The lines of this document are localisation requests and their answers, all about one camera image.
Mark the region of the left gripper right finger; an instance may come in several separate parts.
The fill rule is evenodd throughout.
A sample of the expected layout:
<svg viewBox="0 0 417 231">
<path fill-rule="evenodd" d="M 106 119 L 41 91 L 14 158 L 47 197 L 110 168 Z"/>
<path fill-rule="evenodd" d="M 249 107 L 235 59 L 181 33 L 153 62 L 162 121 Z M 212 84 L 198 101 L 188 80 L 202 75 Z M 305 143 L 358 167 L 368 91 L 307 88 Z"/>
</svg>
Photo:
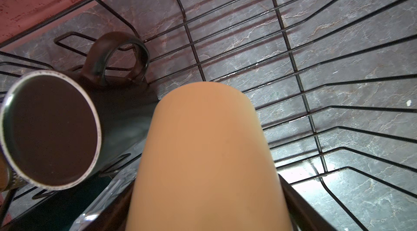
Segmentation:
<svg viewBox="0 0 417 231">
<path fill-rule="evenodd" d="M 280 174 L 278 177 L 290 216 L 302 231 L 336 231 Z"/>
</svg>

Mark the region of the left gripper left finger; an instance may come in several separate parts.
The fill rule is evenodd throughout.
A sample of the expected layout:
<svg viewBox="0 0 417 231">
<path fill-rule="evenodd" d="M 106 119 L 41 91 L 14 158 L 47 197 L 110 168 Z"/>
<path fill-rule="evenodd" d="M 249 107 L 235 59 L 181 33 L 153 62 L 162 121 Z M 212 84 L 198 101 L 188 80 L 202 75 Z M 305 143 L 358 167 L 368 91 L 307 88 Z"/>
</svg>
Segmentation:
<svg viewBox="0 0 417 231">
<path fill-rule="evenodd" d="M 129 184 L 116 199 L 91 222 L 85 231 L 124 231 L 130 207 L 134 182 Z"/>
</svg>

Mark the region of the clear plastic cup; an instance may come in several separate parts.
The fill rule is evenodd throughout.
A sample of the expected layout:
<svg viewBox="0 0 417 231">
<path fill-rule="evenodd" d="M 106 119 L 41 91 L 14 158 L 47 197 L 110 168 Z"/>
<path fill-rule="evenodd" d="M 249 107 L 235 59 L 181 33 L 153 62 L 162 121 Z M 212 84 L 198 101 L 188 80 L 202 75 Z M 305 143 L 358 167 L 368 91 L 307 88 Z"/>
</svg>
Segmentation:
<svg viewBox="0 0 417 231">
<path fill-rule="evenodd" d="M 131 184 L 137 175 L 140 158 L 121 170 L 99 196 L 84 210 L 70 227 L 71 231 L 84 231 Z"/>
</svg>

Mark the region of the light green mug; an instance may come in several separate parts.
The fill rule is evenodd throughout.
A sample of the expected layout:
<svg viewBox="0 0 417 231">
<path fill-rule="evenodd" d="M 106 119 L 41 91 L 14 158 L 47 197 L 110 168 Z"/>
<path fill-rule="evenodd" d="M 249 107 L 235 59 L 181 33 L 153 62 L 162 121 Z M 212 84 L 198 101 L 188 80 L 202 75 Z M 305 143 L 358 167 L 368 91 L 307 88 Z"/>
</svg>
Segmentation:
<svg viewBox="0 0 417 231">
<path fill-rule="evenodd" d="M 247 96 L 225 84 L 197 82 L 158 103 L 126 229 L 292 229 L 271 152 Z"/>
</svg>

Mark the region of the black mug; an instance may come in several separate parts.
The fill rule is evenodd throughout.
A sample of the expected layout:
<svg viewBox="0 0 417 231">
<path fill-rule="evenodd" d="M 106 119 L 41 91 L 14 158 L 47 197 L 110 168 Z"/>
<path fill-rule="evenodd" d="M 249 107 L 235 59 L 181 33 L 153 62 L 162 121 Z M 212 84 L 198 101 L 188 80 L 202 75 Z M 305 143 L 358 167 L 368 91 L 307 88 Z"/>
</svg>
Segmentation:
<svg viewBox="0 0 417 231">
<path fill-rule="evenodd" d="M 1 105 L 1 150 L 26 182 L 72 188 L 144 140 L 159 101 L 145 80 L 149 52 L 136 36 L 110 32 L 79 72 L 20 77 Z"/>
</svg>

